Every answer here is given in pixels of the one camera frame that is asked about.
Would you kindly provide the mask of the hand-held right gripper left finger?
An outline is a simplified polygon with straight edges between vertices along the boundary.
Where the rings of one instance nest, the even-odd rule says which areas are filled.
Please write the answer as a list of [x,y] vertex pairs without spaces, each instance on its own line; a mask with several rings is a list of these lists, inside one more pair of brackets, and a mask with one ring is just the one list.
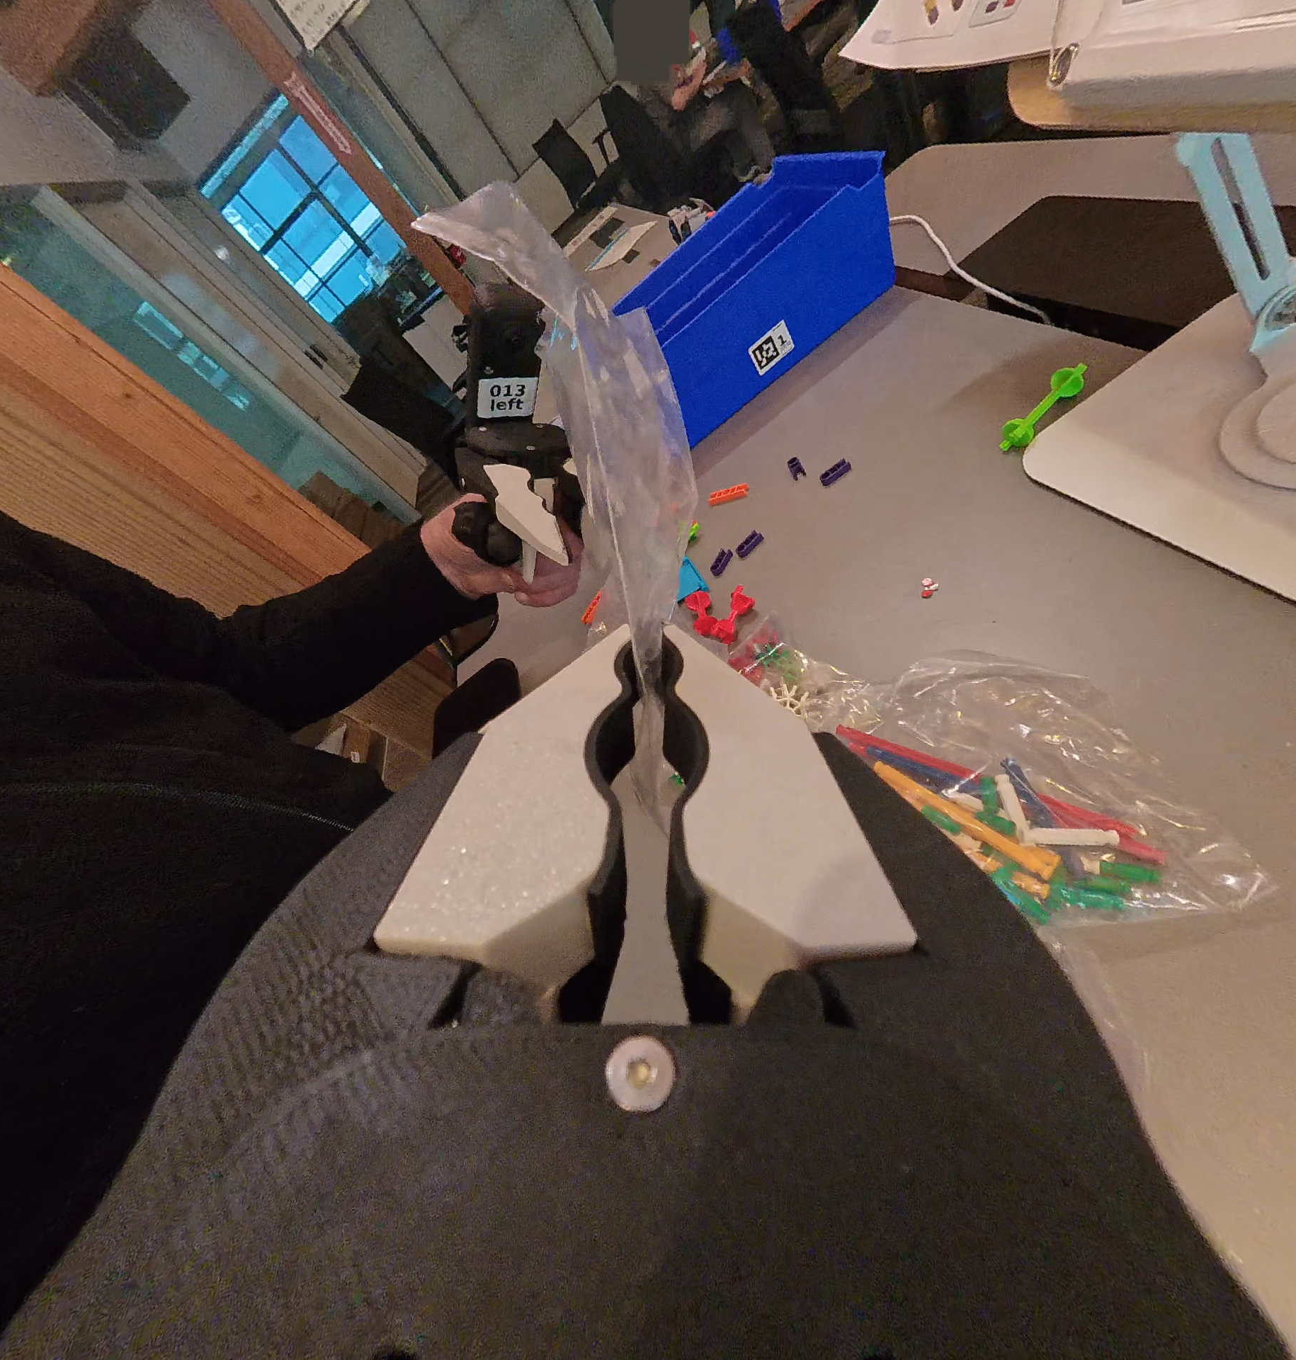
[[637,666],[617,628],[483,733],[372,941],[553,995],[600,1024],[627,921],[615,781],[637,749]]

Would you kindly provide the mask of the person's black clothing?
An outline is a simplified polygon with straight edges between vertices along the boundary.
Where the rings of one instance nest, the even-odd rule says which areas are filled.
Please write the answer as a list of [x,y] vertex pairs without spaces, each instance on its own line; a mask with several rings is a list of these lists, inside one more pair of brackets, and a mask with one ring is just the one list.
[[225,625],[0,511],[0,1332],[250,939],[388,801]]

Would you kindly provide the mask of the black wall speaker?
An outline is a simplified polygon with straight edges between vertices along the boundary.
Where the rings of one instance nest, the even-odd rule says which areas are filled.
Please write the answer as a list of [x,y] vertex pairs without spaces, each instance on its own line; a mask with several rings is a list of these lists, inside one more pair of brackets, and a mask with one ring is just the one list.
[[123,21],[94,31],[60,88],[122,150],[157,144],[189,103],[187,90]]

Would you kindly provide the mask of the clear bag of small parts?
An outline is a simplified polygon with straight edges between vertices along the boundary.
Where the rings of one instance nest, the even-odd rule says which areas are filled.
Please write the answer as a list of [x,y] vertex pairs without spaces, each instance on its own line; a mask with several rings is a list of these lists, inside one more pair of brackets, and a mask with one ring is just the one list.
[[664,628],[677,607],[697,481],[658,336],[643,311],[617,318],[606,307],[509,184],[424,215],[415,230],[500,267],[552,313],[545,373],[586,496],[585,558],[609,587],[606,620],[630,628],[645,703],[633,785],[666,830],[675,790],[664,756]]

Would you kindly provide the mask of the person's left hand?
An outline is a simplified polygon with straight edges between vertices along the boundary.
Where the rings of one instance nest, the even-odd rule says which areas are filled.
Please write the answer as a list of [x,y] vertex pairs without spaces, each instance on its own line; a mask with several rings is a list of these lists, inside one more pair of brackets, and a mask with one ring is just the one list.
[[577,593],[585,545],[567,524],[561,524],[561,534],[568,562],[561,565],[537,553],[534,577],[525,581],[521,570],[493,567],[456,541],[452,521],[454,511],[465,505],[470,505],[470,499],[449,505],[418,527],[418,541],[431,562],[456,593],[468,601],[513,595],[518,604],[530,609],[552,609]]

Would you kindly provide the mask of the black office chair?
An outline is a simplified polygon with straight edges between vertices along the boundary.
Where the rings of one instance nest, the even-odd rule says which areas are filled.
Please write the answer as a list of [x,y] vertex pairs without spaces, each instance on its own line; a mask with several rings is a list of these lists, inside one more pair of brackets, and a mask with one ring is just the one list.
[[534,152],[552,171],[568,205],[579,207],[598,184],[598,171],[568,128],[561,120],[552,120],[547,131],[534,141]]
[[760,75],[793,138],[836,132],[836,103],[800,35],[784,30],[773,3],[736,3],[727,34]]

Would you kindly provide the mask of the blue plastic bin with tag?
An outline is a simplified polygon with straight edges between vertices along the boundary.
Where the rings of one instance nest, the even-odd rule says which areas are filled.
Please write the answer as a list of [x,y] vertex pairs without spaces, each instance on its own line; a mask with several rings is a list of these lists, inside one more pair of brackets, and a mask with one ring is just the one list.
[[893,285],[885,152],[787,155],[615,313],[645,311],[699,445]]

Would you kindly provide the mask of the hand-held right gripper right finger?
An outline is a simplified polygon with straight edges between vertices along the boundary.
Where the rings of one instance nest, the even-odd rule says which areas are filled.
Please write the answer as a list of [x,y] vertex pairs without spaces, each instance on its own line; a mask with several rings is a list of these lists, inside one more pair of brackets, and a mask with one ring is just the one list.
[[690,1024],[752,1012],[783,973],[909,954],[915,929],[810,728],[677,626],[660,693],[683,781],[664,905]]

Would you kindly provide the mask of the toy instruction sheet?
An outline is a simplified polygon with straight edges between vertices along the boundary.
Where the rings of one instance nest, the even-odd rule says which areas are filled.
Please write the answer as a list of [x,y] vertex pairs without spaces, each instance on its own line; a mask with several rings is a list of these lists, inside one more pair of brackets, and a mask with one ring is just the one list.
[[843,55],[947,71],[1076,46],[1091,79],[1296,73],[1296,3],[877,3]]

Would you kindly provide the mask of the clear bag of snowflake connectors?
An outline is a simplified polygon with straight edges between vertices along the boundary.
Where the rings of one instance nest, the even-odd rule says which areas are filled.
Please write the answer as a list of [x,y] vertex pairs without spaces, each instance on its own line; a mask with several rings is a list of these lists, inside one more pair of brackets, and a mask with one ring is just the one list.
[[773,617],[741,636],[727,664],[814,734],[837,734],[837,728],[873,734],[882,728],[882,688],[804,656]]

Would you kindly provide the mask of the white stand with wooden board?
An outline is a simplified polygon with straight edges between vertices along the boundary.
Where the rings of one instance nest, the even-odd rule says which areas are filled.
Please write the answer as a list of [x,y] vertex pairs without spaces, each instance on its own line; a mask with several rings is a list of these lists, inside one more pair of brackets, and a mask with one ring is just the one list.
[[1027,477],[1296,604],[1296,259],[1254,131],[1296,132],[1296,25],[1020,59],[1030,124],[1173,131],[1235,296],[1053,421]]

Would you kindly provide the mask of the lime green toy rod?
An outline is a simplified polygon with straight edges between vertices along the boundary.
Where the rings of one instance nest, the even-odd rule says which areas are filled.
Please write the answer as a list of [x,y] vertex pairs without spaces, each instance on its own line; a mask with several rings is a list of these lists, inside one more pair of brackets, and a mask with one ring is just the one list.
[[1076,400],[1082,394],[1086,387],[1086,365],[1063,367],[1052,375],[1050,390],[1046,400],[1040,400],[1027,418],[1017,418],[1004,424],[1001,429],[1001,452],[1020,452],[1027,451],[1040,429],[1040,421],[1066,400]]

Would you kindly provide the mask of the white paper sheet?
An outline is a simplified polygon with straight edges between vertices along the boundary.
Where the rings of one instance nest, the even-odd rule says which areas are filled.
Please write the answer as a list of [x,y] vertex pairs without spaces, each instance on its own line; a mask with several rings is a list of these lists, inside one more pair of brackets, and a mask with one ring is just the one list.
[[652,267],[672,249],[669,218],[645,210],[611,203],[598,213],[565,248],[577,272],[606,272],[629,265]]

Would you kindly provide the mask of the person's left forearm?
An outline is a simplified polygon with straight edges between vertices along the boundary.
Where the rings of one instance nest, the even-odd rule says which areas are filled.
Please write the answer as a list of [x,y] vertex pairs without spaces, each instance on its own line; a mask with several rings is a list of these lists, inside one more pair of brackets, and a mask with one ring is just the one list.
[[351,709],[515,587],[518,576],[464,547],[444,515],[305,592],[219,621],[210,682],[301,729]]

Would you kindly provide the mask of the clear bag of colourful rods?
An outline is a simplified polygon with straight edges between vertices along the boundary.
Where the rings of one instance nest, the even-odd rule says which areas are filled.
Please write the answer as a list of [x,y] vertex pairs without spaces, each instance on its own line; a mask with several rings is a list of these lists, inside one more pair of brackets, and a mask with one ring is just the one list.
[[1082,677],[989,656],[850,684],[828,728],[1035,926],[1235,912],[1270,874]]

